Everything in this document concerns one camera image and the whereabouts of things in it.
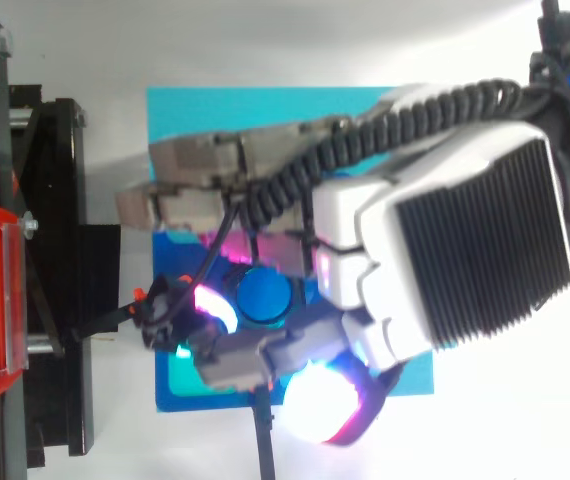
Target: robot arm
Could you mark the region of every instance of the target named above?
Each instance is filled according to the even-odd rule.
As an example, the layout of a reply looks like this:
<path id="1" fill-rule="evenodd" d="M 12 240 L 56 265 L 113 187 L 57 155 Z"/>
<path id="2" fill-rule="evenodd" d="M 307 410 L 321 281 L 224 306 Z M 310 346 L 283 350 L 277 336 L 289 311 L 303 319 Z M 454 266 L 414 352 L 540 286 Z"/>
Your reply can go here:
<path id="1" fill-rule="evenodd" d="M 282 328 L 228 333 L 184 312 L 206 261 L 191 285 L 152 288 L 134 305 L 146 344 L 188 346 L 221 389 L 327 362 L 359 393 L 356 421 L 332 439 L 346 444 L 407 360 L 497 334 L 570 285 L 570 14 L 543 6 L 528 87 L 397 89 L 356 118 L 152 145 L 159 181 L 119 195 L 123 224 L 188 228 L 211 246 L 210 263 L 222 249 L 315 276 L 325 300 Z M 336 176 L 388 152 L 364 174 Z"/>

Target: cyan mat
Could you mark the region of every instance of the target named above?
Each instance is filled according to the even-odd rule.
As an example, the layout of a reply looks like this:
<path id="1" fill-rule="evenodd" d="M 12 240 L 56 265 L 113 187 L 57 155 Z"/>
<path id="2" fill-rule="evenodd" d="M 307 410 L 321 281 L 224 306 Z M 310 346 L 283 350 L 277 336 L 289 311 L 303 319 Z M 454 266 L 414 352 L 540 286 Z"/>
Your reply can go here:
<path id="1" fill-rule="evenodd" d="M 380 88 L 150 88 L 147 92 L 149 141 L 212 130 L 241 130 L 269 124 L 313 120 L 329 114 L 359 114 L 373 106 L 388 87 Z M 347 173 L 358 174 L 379 159 Z M 189 234 L 155 234 L 154 275 L 194 273 L 206 250 Z M 221 287 L 231 264 L 219 258 L 208 284 Z M 284 302 L 282 279 L 273 271 L 259 272 L 238 291 L 238 303 L 254 318 L 270 316 Z M 318 298 L 314 282 L 306 288 L 308 301 Z M 272 402 L 281 404 L 285 382 L 276 385 Z M 432 354 L 412 360 L 392 395 L 434 393 Z M 156 354 L 156 404 L 160 411 L 205 410 L 249 405 L 247 394 L 214 392 L 199 379 L 189 358 Z"/>

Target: metal bolt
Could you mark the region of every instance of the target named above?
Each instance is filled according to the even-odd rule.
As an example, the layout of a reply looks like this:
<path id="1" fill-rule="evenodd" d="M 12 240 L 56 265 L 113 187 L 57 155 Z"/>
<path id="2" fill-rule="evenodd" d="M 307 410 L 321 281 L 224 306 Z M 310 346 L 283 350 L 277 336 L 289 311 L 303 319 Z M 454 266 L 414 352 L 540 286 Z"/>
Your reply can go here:
<path id="1" fill-rule="evenodd" d="M 6 28 L 0 28 L 0 58 L 8 59 L 14 54 L 14 39 Z"/>
<path id="2" fill-rule="evenodd" d="M 76 128 L 86 128 L 87 127 L 87 112 L 80 109 L 76 112 L 74 117 L 74 126 Z"/>
<path id="3" fill-rule="evenodd" d="M 25 238 L 27 240 L 34 238 L 34 232 L 38 230 L 38 220 L 34 218 L 32 212 L 26 212 L 19 223 L 23 229 L 23 235 L 25 235 Z"/>

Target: teal square pad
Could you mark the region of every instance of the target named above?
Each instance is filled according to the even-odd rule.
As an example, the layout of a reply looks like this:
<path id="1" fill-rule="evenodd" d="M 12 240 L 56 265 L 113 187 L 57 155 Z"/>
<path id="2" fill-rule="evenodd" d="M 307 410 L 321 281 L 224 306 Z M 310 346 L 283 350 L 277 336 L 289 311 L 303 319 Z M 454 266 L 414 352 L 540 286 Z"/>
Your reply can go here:
<path id="1" fill-rule="evenodd" d="M 310 121 L 331 114 L 358 115 L 370 109 L 390 87 L 340 88 L 149 88 L 147 92 L 149 142 L 176 136 L 249 128 L 288 122 Z M 380 162 L 372 158 L 355 168 L 357 175 Z M 194 273 L 206 250 L 191 234 L 158 233 L 153 236 L 154 275 L 180 276 Z M 208 279 L 220 284 L 231 268 L 219 257 Z M 318 295 L 314 282 L 307 285 L 308 301 Z M 274 294 L 267 288 L 264 298 Z M 287 379 L 275 386 L 272 403 L 282 404 Z M 431 353 L 410 361 L 398 386 L 391 393 L 434 393 Z M 251 405 L 251 396 L 215 392 L 204 385 L 189 358 L 156 353 L 156 404 L 160 411 L 206 410 Z"/>

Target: purple light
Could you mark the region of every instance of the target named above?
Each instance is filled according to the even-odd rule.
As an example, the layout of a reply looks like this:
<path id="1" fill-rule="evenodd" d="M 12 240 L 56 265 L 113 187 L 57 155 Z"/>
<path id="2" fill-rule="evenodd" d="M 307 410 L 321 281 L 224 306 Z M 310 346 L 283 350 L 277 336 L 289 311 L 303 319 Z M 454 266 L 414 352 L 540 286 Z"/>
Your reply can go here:
<path id="1" fill-rule="evenodd" d="M 347 378 L 310 362 L 289 381 L 282 414 L 294 435 L 322 443 L 340 431 L 359 405 L 356 387 Z"/>
<path id="2" fill-rule="evenodd" d="M 227 327 L 228 333 L 234 333 L 238 328 L 238 317 L 234 308 L 218 292 L 204 285 L 198 285 L 194 290 L 194 308 L 200 312 L 217 317 Z"/>

